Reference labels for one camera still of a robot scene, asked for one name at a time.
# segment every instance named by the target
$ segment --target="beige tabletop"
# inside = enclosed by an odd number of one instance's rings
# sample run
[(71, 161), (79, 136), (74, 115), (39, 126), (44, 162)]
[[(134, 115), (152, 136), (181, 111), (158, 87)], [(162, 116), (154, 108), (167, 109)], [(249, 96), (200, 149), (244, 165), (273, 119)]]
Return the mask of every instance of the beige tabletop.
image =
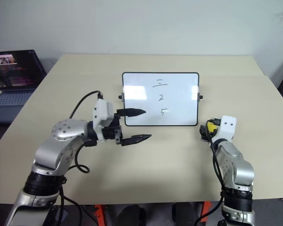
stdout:
[[(235, 146), (254, 167), (254, 198), (283, 197), (283, 98), (250, 56), (63, 55), (0, 141), (0, 203), (13, 203), (51, 127), (69, 117), (80, 98), (101, 90), (122, 108), (123, 72), (198, 72), (199, 124), (237, 118)], [(74, 118), (90, 121), (95, 97)], [(64, 193), (79, 204), (218, 200), (212, 153), (195, 127), (127, 127), (124, 137), (152, 134), (142, 143), (109, 140), (84, 148), (89, 174), (66, 174)]]

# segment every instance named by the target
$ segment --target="whiteboard frame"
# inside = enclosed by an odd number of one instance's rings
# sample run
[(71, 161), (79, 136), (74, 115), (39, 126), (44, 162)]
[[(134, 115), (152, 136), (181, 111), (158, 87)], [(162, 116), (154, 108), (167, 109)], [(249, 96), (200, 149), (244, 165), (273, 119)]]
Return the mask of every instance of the whiteboard frame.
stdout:
[(196, 116), (196, 124), (195, 125), (127, 125), (126, 122), (126, 117), (125, 116), (125, 125), (126, 126), (197, 126), (198, 125), (198, 108), (199, 108), (199, 100), (200, 100), (200, 91), (199, 91), (199, 74), (197, 72), (123, 72), (122, 73), (122, 83), (123, 83), (123, 93), (122, 93), (122, 101), (124, 103), (124, 109), (126, 108), (125, 106), (125, 89), (124, 89), (124, 74), (125, 73), (144, 73), (144, 74), (197, 74), (198, 77), (198, 94), (197, 94), (197, 116)]

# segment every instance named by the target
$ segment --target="laptop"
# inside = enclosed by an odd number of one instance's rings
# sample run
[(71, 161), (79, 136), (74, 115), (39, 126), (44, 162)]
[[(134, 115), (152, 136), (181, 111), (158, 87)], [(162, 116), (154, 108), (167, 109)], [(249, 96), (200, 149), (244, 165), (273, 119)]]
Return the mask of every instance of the laptop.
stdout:
[(46, 72), (34, 50), (0, 52), (0, 123), (11, 123)]

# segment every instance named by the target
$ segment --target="whiteboard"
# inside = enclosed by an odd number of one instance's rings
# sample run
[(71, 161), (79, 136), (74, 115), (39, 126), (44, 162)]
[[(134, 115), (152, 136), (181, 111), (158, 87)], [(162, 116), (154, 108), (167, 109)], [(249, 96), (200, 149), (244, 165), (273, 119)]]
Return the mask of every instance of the whiteboard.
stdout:
[(198, 73), (123, 73), (125, 108), (146, 113), (125, 117), (127, 126), (195, 126)]

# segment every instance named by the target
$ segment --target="laptop screen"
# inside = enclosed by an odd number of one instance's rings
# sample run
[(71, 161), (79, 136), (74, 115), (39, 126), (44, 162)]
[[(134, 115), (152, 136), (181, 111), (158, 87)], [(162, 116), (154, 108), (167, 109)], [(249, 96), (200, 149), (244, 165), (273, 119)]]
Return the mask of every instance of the laptop screen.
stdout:
[(0, 89), (36, 88), (45, 77), (34, 50), (0, 52)]

